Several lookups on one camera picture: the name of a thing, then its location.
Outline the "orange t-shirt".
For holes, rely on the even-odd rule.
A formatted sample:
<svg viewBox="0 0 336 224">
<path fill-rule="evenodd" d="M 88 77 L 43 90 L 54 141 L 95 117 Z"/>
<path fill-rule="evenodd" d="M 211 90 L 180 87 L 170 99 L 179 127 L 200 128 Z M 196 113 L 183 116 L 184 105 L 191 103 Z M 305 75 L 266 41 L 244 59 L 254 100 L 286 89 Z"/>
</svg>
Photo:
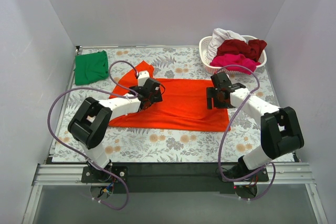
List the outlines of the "orange t-shirt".
<svg viewBox="0 0 336 224">
<path fill-rule="evenodd" d="M 210 80 L 164 79 L 163 101 L 144 111 L 115 118 L 110 127 L 222 132 L 229 124 L 226 109 L 207 109 L 206 88 Z"/>
</svg>

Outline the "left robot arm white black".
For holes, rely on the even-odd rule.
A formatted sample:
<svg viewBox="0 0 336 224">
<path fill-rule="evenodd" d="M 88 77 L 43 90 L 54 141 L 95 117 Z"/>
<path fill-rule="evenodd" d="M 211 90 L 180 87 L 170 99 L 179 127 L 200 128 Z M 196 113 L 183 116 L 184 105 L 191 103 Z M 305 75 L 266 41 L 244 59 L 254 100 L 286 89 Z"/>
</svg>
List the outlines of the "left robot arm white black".
<svg viewBox="0 0 336 224">
<path fill-rule="evenodd" d="M 68 124 L 68 131 L 82 146 L 87 159 L 97 165 L 93 175 L 98 181 L 106 182 L 112 175 L 111 161 L 102 145 L 110 121 L 139 113 L 162 101 L 161 83 L 149 77 L 130 87 L 124 95 L 100 101 L 88 97 L 83 101 Z"/>
</svg>

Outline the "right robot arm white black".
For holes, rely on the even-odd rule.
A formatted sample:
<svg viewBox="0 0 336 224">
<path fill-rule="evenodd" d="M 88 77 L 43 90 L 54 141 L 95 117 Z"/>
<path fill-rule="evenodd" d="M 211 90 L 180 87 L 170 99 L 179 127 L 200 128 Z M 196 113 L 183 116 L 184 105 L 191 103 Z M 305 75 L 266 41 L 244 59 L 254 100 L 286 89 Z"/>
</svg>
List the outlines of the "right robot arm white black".
<svg viewBox="0 0 336 224">
<path fill-rule="evenodd" d="M 257 172 L 288 153 L 304 146 L 297 114 L 291 107 L 280 108 L 254 95 L 241 83 L 232 83 L 228 75 L 219 72 L 211 76 L 212 87 L 206 89 L 207 108 L 236 108 L 247 113 L 260 125 L 260 145 L 239 158 L 238 163 L 224 171 L 218 169 L 224 181 L 251 180 Z"/>
</svg>

